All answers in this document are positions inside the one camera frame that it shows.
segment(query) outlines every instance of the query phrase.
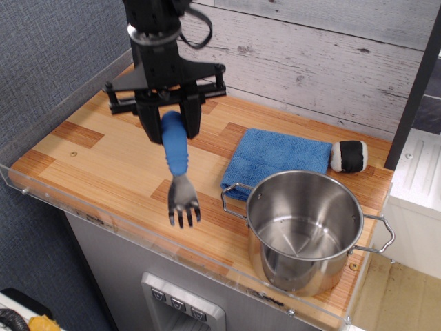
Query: wood plank wall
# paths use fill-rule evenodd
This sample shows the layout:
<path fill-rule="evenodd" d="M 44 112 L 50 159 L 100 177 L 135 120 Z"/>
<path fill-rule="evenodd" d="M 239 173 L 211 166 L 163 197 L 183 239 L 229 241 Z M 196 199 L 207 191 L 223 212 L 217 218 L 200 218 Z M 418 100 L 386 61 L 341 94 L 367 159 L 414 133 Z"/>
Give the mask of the wood plank wall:
<path fill-rule="evenodd" d="M 229 95 L 392 140 L 441 0 L 197 0 Z M 207 27 L 190 15 L 184 35 Z"/>

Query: silver utensil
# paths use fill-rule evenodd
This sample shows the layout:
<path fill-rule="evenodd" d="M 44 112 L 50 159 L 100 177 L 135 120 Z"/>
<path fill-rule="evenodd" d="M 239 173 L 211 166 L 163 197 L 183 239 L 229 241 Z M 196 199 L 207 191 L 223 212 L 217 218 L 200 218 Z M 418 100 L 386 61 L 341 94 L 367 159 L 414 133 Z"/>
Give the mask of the silver utensil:
<path fill-rule="evenodd" d="M 187 214 L 188 225 L 193 226 L 192 209 L 196 215 L 196 220 L 201 221 L 201 210 L 196 190 L 186 174 L 173 176 L 172 184 L 168 191 L 168 216 L 170 224 L 174 225 L 175 212 L 178 214 L 178 222 L 181 228 L 183 225 L 183 212 Z"/>
<path fill-rule="evenodd" d="M 187 214 L 188 225 L 193 226 L 192 209 L 196 220 L 201 221 L 201 210 L 196 190 L 187 177 L 187 132 L 185 131 L 181 114 L 170 111 L 161 120 L 162 138 L 165 157 L 173 174 L 172 184 L 168 191 L 168 216 L 170 224 L 174 225 L 174 215 L 177 212 L 178 222 L 184 227 L 183 213 Z"/>

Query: blue rubber handle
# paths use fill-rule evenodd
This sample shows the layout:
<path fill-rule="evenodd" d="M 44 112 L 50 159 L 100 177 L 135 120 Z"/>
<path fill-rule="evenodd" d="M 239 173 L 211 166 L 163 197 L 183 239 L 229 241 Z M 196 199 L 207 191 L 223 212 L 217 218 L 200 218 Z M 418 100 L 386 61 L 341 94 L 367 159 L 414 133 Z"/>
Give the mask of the blue rubber handle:
<path fill-rule="evenodd" d="M 181 114 L 175 111 L 164 114 L 161 127 L 168 168 L 173 176 L 181 176 L 188 168 L 187 132 Z"/>

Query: blue towel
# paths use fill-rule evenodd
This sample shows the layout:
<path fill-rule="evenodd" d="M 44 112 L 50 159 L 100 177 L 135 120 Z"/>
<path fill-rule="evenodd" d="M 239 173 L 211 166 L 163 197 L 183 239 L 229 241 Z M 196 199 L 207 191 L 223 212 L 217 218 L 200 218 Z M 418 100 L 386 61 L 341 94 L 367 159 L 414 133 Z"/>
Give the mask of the blue towel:
<path fill-rule="evenodd" d="M 332 143 L 258 129 L 243 135 L 223 176 L 225 189 L 235 183 L 256 186 L 264 178 L 286 170 L 326 173 Z M 228 197 L 246 201 L 250 191 L 236 187 Z"/>

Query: control buttons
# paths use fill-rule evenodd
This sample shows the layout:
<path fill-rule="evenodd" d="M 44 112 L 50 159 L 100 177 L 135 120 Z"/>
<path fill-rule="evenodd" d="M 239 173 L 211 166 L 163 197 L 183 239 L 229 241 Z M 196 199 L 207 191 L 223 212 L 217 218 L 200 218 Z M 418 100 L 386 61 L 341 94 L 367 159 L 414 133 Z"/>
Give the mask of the control buttons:
<path fill-rule="evenodd" d="M 165 294 L 161 291 L 158 291 L 156 288 L 152 288 L 153 297 L 159 301 L 165 301 Z"/>
<path fill-rule="evenodd" d="M 192 307 L 192 316 L 195 319 L 198 319 L 199 321 L 206 322 L 207 321 L 207 315 L 204 312 L 201 312 L 200 310 L 194 309 Z"/>
<path fill-rule="evenodd" d="M 177 310 L 180 310 L 181 312 L 185 311 L 185 303 L 182 301 L 176 300 L 175 298 L 171 298 L 170 301 L 172 302 L 172 306 L 176 308 Z"/>

